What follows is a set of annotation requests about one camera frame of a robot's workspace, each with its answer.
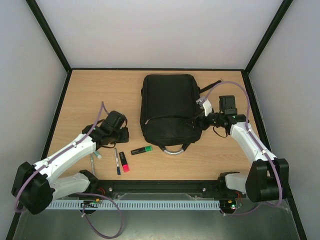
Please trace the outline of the green black highlighter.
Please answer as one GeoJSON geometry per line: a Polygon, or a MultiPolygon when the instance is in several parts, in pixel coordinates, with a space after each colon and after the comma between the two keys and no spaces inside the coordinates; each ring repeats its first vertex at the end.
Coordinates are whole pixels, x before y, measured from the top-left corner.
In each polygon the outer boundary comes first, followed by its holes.
{"type": "Polygon", "coordinates": [[[130,153],[131,153],[131,155],[137,155],[137,154],[150,152],[152,150],[153,150],[152,146],[149,145],[149,146],[145,146],[145,147],[141,147],[141,148],[137,148],[137,149],[131,150],[130,153]]]}

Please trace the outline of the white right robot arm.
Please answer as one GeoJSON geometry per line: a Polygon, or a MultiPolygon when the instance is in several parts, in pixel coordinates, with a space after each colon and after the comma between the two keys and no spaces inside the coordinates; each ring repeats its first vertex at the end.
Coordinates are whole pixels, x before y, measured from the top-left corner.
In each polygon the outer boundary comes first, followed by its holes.
{"type": "Polygon", "coordinates": [[[233,95],[219,97],[219,112],[214,112],[206,97],[200,97],[196,103],[200,106],[199,119],[204,126],[224,128],[251,163],[247,175],[224,173],[224,180],[218,183],[218,191],[224,196],[239,191],[254,203],[276,201],[279,205],[286,197],[289,183],[288,162],[276,157],[257,137],[247,116],[238,113],[233,95]]]}

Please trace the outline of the black student backpack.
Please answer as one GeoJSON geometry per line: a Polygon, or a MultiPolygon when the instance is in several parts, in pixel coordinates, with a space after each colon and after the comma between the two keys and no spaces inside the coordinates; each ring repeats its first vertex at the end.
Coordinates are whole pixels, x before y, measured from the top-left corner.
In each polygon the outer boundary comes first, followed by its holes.
{"type": "Polygon", "coordinates": [[[190,74],[149,74],[142,84],[140,127],[146,142],[168,155],[179,155],[205,130],[184,124],[201,113],[200,94],[221,83],[200,88],[190,74]]]}

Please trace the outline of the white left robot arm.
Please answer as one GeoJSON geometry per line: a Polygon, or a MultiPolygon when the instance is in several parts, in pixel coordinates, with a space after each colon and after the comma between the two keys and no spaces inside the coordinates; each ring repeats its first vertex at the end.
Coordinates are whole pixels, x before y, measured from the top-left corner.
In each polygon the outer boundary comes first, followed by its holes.
{"type": "Polygon", "coordinates": [[[16,172],[11,193],[31,214],[45,210],[52,201],[69,195],[92,194],[98,188],[98,178],[88,170],[75,175],[61,175],[79,160],[100,148],[111,148],[129,141],[127,118],[111,111],[106,119],[87,125],[69,144],[34,164],[22,163],[16,172]]]}

